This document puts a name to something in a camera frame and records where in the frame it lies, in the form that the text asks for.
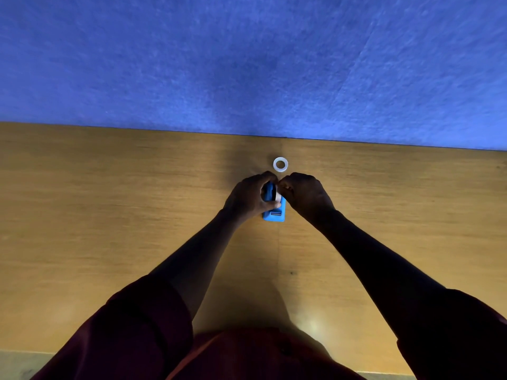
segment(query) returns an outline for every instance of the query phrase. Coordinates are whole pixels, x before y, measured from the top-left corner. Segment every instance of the blue felt panel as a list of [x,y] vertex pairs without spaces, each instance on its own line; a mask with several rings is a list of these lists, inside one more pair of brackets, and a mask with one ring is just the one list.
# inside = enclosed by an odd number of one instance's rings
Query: blue felt panel
[[0,0],[0,120],[507,150],[507,0]]

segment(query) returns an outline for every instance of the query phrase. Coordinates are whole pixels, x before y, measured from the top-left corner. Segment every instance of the hand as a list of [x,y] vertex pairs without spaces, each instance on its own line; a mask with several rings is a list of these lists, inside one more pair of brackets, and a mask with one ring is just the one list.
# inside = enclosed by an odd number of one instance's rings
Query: hand
[[262,199],[262,187],[269,181],[276,184],[278,179],[274,173],[266,171],[262,175],[250,176],[238,182],[225,201],[224,210],[244,222],[265,211],[279,208],[279,202]]
[[320,181],[310,175],[294,172],[284,177],[278,183],[278,192],[311,224],[322,214],[335,210]]

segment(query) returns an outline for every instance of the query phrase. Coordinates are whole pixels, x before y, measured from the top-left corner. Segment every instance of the maroon shirt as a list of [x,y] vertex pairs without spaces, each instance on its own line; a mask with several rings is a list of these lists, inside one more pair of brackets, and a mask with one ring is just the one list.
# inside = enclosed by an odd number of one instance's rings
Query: maroon shirt
[[[398,341],[419,380],[507,379],[507,321],[460,291],[427,304],[413,334]],[[179,294],[147,275],[80,326],[34,380],[362,379],[277,329],[235,329],[193,337]]]

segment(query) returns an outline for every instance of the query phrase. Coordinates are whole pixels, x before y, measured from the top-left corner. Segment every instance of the sleeve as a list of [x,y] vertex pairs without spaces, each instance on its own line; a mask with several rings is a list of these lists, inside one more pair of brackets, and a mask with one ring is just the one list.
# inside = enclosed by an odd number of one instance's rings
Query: sleeve
[[187,355],[192,339],[180,295],[147,275],[112,296],[33,380],[159,380]]
[[475,297],[446,289],[413,326],[398,348],[418,380],[507,379],[507,321]]

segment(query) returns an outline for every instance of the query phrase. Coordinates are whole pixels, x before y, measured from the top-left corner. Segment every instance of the white tape roll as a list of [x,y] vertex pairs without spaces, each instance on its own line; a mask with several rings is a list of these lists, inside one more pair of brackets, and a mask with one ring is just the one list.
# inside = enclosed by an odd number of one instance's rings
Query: white tape roll
[[[283,162],[283,166],[281,168],[279,168],[279,167],[276,166],[276,163],[279,162],[279,161]],[[284,158],[284,157],[277,157],[275,159],[275,161],[273,161],[273,168],[275,169],[276,172],[285,172],[287,170],[287,168],[288,168],[288,161],[287,161],[287,159]]]

